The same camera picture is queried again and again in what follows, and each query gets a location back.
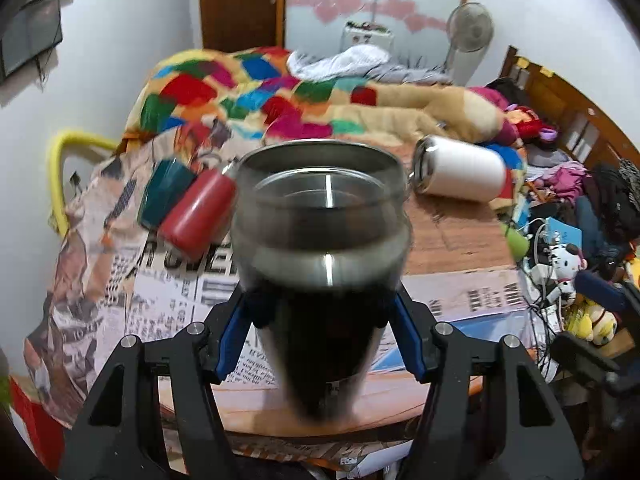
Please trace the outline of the black thermos cup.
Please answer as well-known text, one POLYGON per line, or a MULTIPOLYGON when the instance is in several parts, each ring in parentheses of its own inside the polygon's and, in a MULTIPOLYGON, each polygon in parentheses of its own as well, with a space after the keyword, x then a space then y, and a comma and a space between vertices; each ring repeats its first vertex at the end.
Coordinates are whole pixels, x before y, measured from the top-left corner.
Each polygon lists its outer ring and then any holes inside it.
POLYGON ((273 374, 306 419, 343 417, 408 258, 405 167, 384 148, 300 140, 245 155, 236 183, 233 261, 273 374))

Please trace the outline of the yellow plush toy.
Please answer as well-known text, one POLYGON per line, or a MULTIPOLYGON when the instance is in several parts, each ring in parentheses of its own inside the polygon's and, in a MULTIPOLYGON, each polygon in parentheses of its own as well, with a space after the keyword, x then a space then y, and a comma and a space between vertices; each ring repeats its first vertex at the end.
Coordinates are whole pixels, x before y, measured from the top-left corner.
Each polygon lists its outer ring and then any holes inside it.
POLYGON ((614 339, 617 325, 617 318, 612 312, 586 299, 574 305, 565 328, 577 338, 601 347, 614 339))

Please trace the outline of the newspaper print tablecloth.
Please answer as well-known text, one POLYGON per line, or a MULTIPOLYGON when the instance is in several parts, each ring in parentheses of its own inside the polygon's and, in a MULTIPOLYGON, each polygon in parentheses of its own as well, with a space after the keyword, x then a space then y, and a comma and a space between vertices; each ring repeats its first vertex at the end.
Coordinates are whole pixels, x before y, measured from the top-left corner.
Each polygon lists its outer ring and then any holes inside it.
MULTIPOLYGON (((138 225, 155 164, 188 153, 182 134, 167 131, 99 164, 67 207, 72 226, 42 322, 24 350, 43 409, 64 428, 73 426, 122 336, 173 335, 226 300, 238 279, 228 245, 213 247, 197 263, 171 262, 138 225)), ((408 197, 406 211, 413 245, 402 280, 411 296, 473 337, 496 340, 511 333, 530 344, 518 274, 494 212, 485 204, 416 194, 408 197)), ((250 335, 238 367, 215 396, 235 453, 356 476, 408 448, 426 390, 411 379, 393 336, 385 334, 352 417, 307 424, 283 400, 258 338, 250 335)))

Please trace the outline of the dalmatian plush toy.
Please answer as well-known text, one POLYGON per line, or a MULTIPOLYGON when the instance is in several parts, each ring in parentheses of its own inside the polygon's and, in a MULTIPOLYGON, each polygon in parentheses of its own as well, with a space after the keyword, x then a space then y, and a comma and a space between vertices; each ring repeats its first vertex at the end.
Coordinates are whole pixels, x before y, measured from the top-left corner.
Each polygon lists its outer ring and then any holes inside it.
POLYGON ((555 288, 547 294, 548 304, 571 306, 576 299, 575 278, 585 270, 587 261, 582 250, 574 244, 556 244, 550 247, 549 263, 555 288))

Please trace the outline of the green ball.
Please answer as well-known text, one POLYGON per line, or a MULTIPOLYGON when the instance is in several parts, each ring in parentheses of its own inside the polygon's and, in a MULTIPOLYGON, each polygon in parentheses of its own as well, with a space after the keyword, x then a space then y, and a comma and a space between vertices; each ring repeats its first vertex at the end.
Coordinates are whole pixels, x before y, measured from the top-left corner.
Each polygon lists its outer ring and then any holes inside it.
POLYGON ((503 224, 501 227, 513 260, 521 262, 529 251, 528 238, 510 223, 503 224))

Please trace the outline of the light blue box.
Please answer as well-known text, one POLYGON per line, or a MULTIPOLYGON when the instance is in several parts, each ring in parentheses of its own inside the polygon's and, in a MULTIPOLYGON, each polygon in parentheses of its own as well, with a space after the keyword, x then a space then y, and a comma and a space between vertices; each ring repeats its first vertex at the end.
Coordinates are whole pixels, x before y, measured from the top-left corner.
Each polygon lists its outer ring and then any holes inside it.
POLYGON ((544 240, 548 245, 573 244, 582 247, 582 230, 548 217, 544 222, 544 240))

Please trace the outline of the wooden bed headboard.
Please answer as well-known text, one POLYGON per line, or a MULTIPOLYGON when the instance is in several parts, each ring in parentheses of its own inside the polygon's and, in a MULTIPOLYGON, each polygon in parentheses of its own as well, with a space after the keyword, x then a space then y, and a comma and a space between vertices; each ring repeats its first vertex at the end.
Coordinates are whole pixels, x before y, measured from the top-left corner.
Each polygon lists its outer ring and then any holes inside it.
POLYGON ((500 75, 513 80, 529 106, 558 128, 558 147, 590 169, 600 162, 617 167, 622 159, 639 162, 638 148, 603 110, 547 67, 508 47, 500 75))

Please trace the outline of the red plush toy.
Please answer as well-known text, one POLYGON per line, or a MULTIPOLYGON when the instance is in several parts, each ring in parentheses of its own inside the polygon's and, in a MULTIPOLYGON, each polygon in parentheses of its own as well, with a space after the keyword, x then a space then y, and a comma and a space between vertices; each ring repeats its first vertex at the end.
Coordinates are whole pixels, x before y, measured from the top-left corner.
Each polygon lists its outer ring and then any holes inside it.
POLYGON ((528 106, 516 104, 508 106, 506 118, 514 125, 523 142, 552 143, 558 137, 558 130, 547 124, 528 106))

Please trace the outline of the colourful patchwork blanket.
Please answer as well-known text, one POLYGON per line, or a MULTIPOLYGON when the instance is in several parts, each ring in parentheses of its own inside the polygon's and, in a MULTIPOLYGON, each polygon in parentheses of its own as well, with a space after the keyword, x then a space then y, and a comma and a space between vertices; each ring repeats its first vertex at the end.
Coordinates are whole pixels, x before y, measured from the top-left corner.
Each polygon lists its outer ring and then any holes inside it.
POLYGON ((349 140, 408 158, 428 134, 514 146, 518 130, 486 89, 383 84, 364 77, 312 82, 294 76, 291 52, 258 47, 186 50, 165 58, 141 90, 118 151, 167 130, 190 159, 198 144, 222 156, 291 140, 349 140))

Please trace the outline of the white grey crumpled cloth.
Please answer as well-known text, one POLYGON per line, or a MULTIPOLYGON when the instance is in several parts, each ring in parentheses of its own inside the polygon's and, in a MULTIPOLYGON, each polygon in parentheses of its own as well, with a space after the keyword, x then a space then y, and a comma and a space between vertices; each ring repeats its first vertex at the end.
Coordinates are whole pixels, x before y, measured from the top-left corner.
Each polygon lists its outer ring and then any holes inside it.
POLYGON ((409 68, 392 62, 390 52, 375 44, 356 44, 330 58, 317 58, 296 50, 286 60, 288 72, 297 79, 320 82, 333 78, 361 77, 382 84, 453 84, 437 70, 409 68))

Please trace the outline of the white standing fan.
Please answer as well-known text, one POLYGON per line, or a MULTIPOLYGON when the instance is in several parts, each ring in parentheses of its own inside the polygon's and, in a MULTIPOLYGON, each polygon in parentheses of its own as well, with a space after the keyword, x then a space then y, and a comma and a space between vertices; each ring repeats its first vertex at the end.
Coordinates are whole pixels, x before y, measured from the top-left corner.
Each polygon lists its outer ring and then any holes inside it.
POLYGON ((485 49, 494 36, 494 20, 486 6, 466 2, 457 6, 447 21, 449 48, 442 71, 449 74, 457 52, 474 53, 485 49))

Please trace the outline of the white small cabinet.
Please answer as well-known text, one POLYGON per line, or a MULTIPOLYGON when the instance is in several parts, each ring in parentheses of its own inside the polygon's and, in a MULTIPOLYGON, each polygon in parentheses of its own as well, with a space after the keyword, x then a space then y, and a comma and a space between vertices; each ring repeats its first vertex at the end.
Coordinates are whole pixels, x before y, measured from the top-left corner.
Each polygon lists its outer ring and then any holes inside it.
POLYGON ((349 21, 343 27, 341 50, 345 51, 356 44, 374 44, 387 52, 392 52, 394 40, 394 33, 383 25, 349 21))

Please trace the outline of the brown wooden door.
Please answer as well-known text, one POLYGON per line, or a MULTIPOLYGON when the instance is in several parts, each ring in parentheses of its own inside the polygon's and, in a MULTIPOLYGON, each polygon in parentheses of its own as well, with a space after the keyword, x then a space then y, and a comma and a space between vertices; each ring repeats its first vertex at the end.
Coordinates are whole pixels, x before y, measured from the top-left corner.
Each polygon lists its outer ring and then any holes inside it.
POLYGON ((284 45, 285 0, 198 0, 203 47, 235 52, 284 45))

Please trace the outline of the sliding wardrobe with hearts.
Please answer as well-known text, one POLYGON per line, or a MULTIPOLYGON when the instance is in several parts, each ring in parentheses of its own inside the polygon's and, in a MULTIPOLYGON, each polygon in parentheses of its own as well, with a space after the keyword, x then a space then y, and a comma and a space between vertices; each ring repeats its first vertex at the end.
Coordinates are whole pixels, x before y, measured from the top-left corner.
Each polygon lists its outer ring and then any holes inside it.
POLYGON ((394 35, 393 59, 411 67, 444 62, 451 12, 466 0, 285 0, 284 45, 328 58, 341 51, 344 25, 369 22, 394 35))

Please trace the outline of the wall mounted black television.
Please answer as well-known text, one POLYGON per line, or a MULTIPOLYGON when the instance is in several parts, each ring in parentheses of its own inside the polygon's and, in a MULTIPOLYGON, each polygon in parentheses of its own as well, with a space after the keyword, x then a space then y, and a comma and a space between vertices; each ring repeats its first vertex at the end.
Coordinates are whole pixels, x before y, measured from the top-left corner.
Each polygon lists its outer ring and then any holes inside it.
POLYGON ((1 38, 1 81, 63 40, 61 0, 34 0, 9 22, 1 38))

